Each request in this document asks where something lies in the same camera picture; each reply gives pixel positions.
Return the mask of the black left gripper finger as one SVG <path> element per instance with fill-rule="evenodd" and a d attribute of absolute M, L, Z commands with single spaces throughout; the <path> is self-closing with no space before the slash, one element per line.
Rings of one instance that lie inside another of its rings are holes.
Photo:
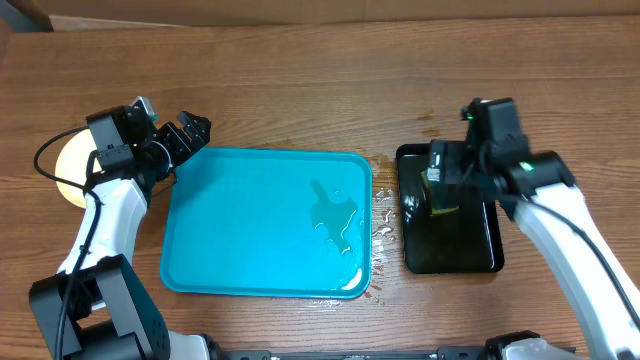
<path fill-rule="evenodd" d="M 164 124 L 159 130 L 159 142 L 163 144 L 171 155 L 192 155 L 195 150 L 191 138 L 174 123 Z"/>
<path fill-rule="evenodd" d="M 182 111 L 177 115 L 191 148 L 202 148 L 210 142 L 211 122 L 208 118 Z"/>

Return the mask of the yellow green sponge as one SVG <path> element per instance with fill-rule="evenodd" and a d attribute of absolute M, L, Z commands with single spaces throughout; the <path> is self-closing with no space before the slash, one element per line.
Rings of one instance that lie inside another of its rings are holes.
<path fill-rule="evenodd" d="M 421 177 L 432 215 L 443 215 L 459 210 L 456 186 L 447 184 L 441 179 L 440 169 L 429 167 L 421 172 Z"/>

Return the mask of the yellow plate with ketchup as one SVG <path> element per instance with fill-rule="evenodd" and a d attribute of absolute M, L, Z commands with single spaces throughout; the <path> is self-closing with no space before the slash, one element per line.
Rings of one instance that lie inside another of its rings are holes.
<path fill-rule="evenodd" d="M 86 182 L 87 161 L 90 153 L 96 149 L 91 132 L 88 129 L 80 131 L 60 151 L 54 175 L 84 185 Z M 61 182 L 57 182 L 56 185 L 67 201 L 80 208 L 86 207 L 86 201 L 81 189 Z"/>

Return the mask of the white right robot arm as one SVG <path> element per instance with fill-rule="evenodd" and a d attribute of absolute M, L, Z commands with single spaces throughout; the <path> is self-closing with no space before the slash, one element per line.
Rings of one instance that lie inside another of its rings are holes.
<path fill-rule="evenodd" d="M 639 289 L 598 230 L 560 156 L 527 142 L 434 140 L 423 172 L 438 199 L 473 186 L 497 201 L 546 260 L 594 359 L 639 356 Z"/>

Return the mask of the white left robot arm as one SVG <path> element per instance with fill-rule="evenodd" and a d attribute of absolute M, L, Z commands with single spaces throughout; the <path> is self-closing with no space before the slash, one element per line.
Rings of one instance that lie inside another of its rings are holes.
<path fill-rule="evenodd" d="M 139 96 L 87 117 L 96 147 L 82 164 L 85 213 L 55 275 L 36 281 L 29 304 L 55 359 L 221 359 L 206 334 L 168 329 L 131 261 L 154 186 L 210 141 L 211 123 L 187 111 L 155 125 Z"/>

